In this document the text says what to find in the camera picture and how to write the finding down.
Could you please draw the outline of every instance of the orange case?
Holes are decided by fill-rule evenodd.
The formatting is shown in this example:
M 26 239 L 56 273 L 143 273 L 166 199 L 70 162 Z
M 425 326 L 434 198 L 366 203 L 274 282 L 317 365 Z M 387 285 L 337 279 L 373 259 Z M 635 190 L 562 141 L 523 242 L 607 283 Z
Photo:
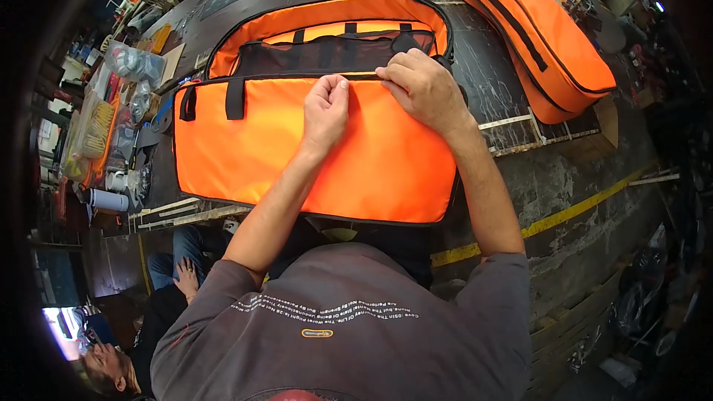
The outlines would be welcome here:
M 609 67 L 557 0 L 465 0 L 507 42 L 537 118 L 571 120 L 616 88 Z
M 449 147 L 407 115 L 374 74 L 375 59 L 388 60 L 385 48 L 405 32 L 426 41 L 432 56 L 450 56 L 450 22 L 427 0 L 326 0 L 236 25 L 211 54 L 207 80 L 174 95 L 181 191 L 257 204 L 302 140 L 308 91 L 320 76 L 339 73 L 350 80 L 349 122 L 302 211 L 393 224 L 440 221 L 456 175 Z M 248 58 L 252 50 L 269 56 Z M 275 59 L 309 62 L 312 55 L 304 69 L 264 73 Z

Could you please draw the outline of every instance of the yellow floor line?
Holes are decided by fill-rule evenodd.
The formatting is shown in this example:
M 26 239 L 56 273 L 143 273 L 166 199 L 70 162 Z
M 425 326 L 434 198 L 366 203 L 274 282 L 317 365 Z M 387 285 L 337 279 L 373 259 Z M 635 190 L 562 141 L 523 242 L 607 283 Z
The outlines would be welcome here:
M 574 206 L 563 209 L 557 213 L 547 216 L 542 220 L 538 220 L 531 224 L 530 227 L 522 230 L 522 238 L 532 237 L 540 232 L 547 231 L 549 228 L 555 227 L 559 224 L 565 223 L 567 220 L 574 218 L 586 211 L 589 211 L 593 207 L 597 206 L 602 201 L 608 199 L 615 193 L 624 189 L 629 182 L 633 182 L 639 178 L 646 170 L 651 167 L 648 165 L 643 167 L 633 174 L 628 175 L 623 180 L 614 184 L 609 189 L 605 189 L 590 198 L 580 201 Z M 477 244 L 470 244 L 461 246 L 459 248 L 449 249 L 448 251 L 441 251 L 440 253 L 435 253 L 431 255 L 431 263 L 433 267 L 448 265 L 450 263 L 466 260 L 467 258 L 475 257 L 481 253 L 481 249 Z
M 143 256 L 143 244 L 141 244 L 141 234 L 136 235 L 138 239 L 138 255 L 141 257 L 141 271 L 143 271 L 143 282 L 146 284 L 146 292 L 151 296 L 151 282 L 148 281 L 148 272 L 146 271 L 146 258 Z

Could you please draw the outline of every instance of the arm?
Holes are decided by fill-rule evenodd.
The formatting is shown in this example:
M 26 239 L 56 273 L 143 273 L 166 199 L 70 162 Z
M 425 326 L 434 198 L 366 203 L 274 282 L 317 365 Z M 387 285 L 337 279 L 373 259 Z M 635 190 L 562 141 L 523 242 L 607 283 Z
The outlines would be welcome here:
M 407 113 L 448 143 L 483 255 L 524 253 L 520 224 L 503 177 L 448 70 L 412 48 L 394 56 L 387 67 L 377 68 L 377 75 Z
M 305 135 L 297 154 L 227 246 L 223 258 L 245 267 L 258 287 L 290 235 L 319 167 L 342 138 L 348 106 L 349 82 L 343 76 L 319 79 L 305 98 Z

